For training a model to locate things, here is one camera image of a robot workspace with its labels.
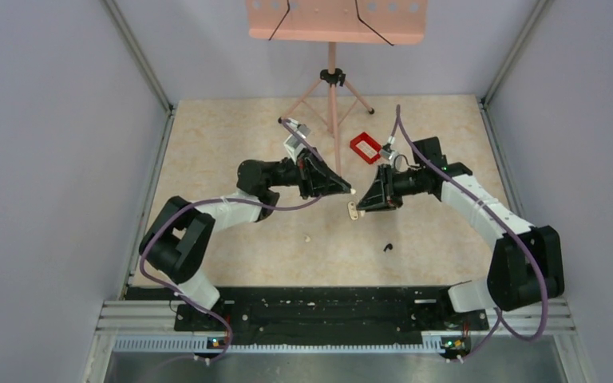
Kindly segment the beige earbud charging case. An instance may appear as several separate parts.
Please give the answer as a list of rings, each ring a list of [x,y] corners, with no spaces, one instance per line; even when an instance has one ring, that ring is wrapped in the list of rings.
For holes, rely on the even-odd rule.
[[[362,218],[365,214],[364,211],[360,211],[357,209],[356,203],[354,201],[349,201],[346,206],[350,219],[353,221]]]

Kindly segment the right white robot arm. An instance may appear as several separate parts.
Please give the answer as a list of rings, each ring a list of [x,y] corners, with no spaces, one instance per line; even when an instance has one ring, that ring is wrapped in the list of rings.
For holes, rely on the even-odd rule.
[[[437,137],[414,142],[415,166],[400,172],[378,166],[374,182],[357,205],[359,211],[393,211],[407,195],[433,195],[457,211],[492,250],[483,278],[442,290],[436,307],[438,322],[456,329],[469,312],[497,307],[516,310],[564,293],[559,233],[536,227],[491,196],[461,162],[449,163]]]

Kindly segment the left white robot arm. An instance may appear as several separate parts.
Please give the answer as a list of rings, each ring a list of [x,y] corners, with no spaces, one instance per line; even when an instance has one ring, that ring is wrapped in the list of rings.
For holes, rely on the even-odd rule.
[[[279,161],[245,160],[236,172],[236,190],[215,199],[190,202],[173,196],[162,207],[139,246],[139,268],[162,272],[162,283],[195,307],[194,320],[206,330],[223,322],[218,289],[202,270],[216,232],[258,223],[280,211],[276,187],[296,187],[307,206],[329,195],[353,194],[351,184],[306,149]]]

